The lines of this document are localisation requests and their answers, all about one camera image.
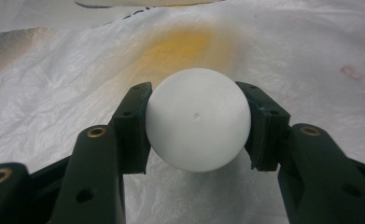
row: white plastic sheet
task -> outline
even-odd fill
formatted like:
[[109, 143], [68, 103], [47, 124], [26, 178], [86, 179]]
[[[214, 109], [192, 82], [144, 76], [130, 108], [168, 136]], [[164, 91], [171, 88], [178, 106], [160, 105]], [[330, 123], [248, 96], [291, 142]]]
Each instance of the white plastic sheet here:
[[[327, 130], [365, 162], [365, 1], [157, 7], [79, 29], [0, 35], [0, 162], [33, 172], [66, 157], [133, 84], [156, 87], [191, 67], [261, 87], [291, 124]], [[205, 174], [151, 151], [147, 174], [126, 175], [125, 191], [128, 223], [288, 223], [276, 173], [251, 171], [244, 151]]]

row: white ball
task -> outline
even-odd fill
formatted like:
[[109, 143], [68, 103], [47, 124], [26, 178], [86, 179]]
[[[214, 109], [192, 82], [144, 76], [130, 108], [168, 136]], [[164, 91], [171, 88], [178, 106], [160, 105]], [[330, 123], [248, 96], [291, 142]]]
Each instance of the white ball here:
[[147, 104], [147, 138], [175, 167], [215, 170], [246, 143], [251, 116], [246, 97], [228, 77], [203, 68], [166, 78]]

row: crinkled plastic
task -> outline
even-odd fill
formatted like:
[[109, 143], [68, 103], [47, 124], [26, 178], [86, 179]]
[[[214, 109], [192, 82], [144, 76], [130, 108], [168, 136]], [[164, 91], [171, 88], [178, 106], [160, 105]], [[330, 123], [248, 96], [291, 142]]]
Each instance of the crinkled plastic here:
[[[261, 87], [291, 124], [327, 130], [365, 163], [365, 1], [345, 0], [156, 7], [92, 29], [3, 33], [0, 162], [33, 172], [66, 157], [132, 85], [191, 67]], [[193, 174], [152, 150], [125, 193], [128, 223], [288, 223], [276, 173], [252, 171], [245, 151]]]

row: white surface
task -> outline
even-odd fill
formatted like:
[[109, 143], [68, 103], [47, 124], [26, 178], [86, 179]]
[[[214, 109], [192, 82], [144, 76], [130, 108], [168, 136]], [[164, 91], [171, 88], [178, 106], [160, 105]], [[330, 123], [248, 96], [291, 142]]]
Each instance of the white surface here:
[[[291, 124], [327, 130], [365, 162], [365, 0], [232, 0], [153, 8], [92, 30], [3, 34], [0, 162], [35, 171], [68, 156], [77, 134], [108, 123], [133, 84], [156, 87], [191, 67], [261, 87]], [[146, 175], [125, 176], [127, 221], [288, 223], [276, 173], [249, 166], [242, 151], [191, 174], [151, 152]]]
[[244, 148], [251, 117], [243, 92], [219, 72], [191, 68], [166, 78], [147, 103], [147, 138], [182, 170], [208, 172]]

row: white tarp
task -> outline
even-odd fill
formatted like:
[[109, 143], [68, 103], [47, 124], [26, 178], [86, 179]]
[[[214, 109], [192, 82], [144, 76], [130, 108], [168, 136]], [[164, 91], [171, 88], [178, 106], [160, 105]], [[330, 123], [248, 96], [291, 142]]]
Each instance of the white tarp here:
[[[19, 29], [0, 34], [0, 162], [33, 172], [60, 160], [80, 131], [110, 120], [132, 85], [156, 88], [204, 67], [259, 86], [291, 124], [327, 130], [365, 163], [365, 0], [85, 8], [78, 16], [51, 13], [56, 2], [16, 3], [14, 19], [0, 22], [0, 31]], [[151, 151], [147, 174], [126, 175], [125, 192], [128, 223], [288, 223], [276, 173], [250, 170], [245, 151], [205, 174]]]

